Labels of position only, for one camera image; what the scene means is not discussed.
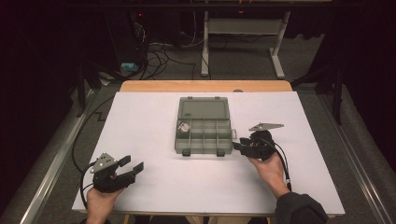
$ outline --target sleeve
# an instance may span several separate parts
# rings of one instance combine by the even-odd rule
[[[307,194],[294,192],[282,195],[278,199],[275,214],[278,224],[322,224],[329,219],[320,203]]]

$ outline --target gray tackle box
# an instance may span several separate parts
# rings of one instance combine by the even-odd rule
[[[226,97],[181,97],[175,139],[177,154],[231,154],[233,138]]]

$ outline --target hand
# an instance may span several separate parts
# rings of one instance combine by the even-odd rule
[[[274,153],[266,161],[259,161],[258,159],[253,158],[248,159],[256,167],[260,178],[268,184],[277,199],[290,192],[284,182],[282,161],[277,153]]]
[[[95,188],[91,188],[87,193],[88,217],[87,224],[103,224],[106,222],[113,210],[117,197],[124,189],[119,189],[112,193],[102,193]]]

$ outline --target person's arm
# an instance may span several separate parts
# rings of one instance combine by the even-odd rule
[[[112,193],[102,193],[95,188],[91,188],[87,193],[88,217],[81,221],[81,224],[104,224],[113,210],[117,197],[124,189],[119,189]]]
[[[259,161],[248,158],[256,167],[259,176],[270,187],[277,198],[276,219],[279,224],[289,223],[326,223],[328,217],[320,203],[306,194],[290,192],[283,178],[283,166],[279,156],[274,153],[270,159]]]

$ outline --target white table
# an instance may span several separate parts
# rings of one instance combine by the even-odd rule
[[[276,199],[238,151],[182,157],[174,150],[178,102],[185,96],[228,97],[232,128],[248,137],[260,122],[283,147],[293,191],[307,193],[329,215],[345,213],[296,92],[118,92],[91,161],[107,152],[132,156],[118,174],[139,162],[145,170],[118,198],[115,212],[175,216],[273,216]],[[86,174],[84,183],[92,182]],[[79,195],[74,210],[85,210]]]

